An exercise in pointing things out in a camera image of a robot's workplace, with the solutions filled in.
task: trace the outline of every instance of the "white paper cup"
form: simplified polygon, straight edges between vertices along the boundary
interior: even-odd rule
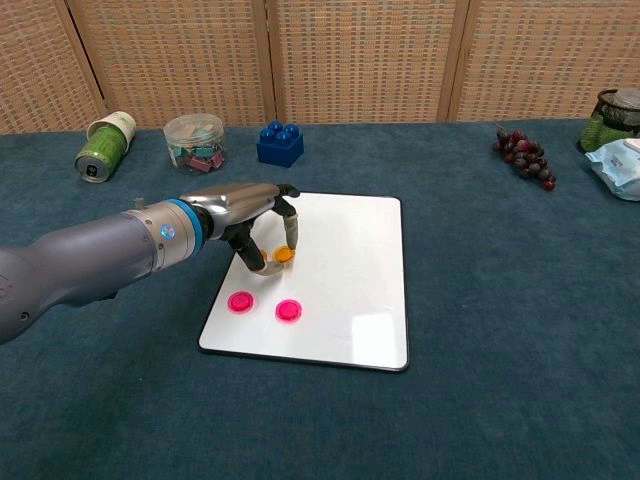
[[[113,112],[100,120],[96,120],[87,128],[87,139],[93,135],[98,128],[105,125],[114,125],[120,129],[127,139],[127,152],[133,136],[136,134],[136,121],[127,112]]]

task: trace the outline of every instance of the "green can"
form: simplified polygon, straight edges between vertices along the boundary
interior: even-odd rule
[[[114,172],[127,151],[127,138],[115,125],[98,128],[76,155],[76,170],[87,182],[101,183]]]

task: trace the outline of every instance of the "blue ring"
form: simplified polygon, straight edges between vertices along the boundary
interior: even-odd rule
[[[191,254],[191,256],[194,256],[200,251],[200,249],[202,248],[202,245],[204,245],[204,235],[202,235],[202,226],[200,225],[200,220],[198,220],[198,217],[196,216],[194,211],[191,210],[191,207],[187,202],[183,200],[178,200],[177,198],[170,198],[169,200],[166,200],[166,201],[180,207],[182,211],[187,214],[187,217],[189,217],[189,220],[191,220],[193,231],[196,234],[196,244],[193,247],[193,253]]]

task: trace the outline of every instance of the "white board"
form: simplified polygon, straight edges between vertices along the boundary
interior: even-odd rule
[[[275,277],[247,270],[235,255],[200,336],[203,351],[326,362],[383,370],[408,366],[402,218],[390,197],[303,193],[293,265]],[[252,237],[269,253],[285,245],[282,218],[259,217]],[[253,307],[231,312],[229,297],[250,292]],[[276,306],[302,306],[292,323]]]

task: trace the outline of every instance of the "grapes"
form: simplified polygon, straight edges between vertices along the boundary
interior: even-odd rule
[[[498,141],[492,145],[496,152],[504,155],[504,162],[519,169],[520,177],[524,179],[537,178],[547,192],[556,188],[556,177],[553,176],[549,161],[544,158],[544,148],[540,142],[529,140],[522,130],[515,130],[511,134],[503,127],[496,125]]]

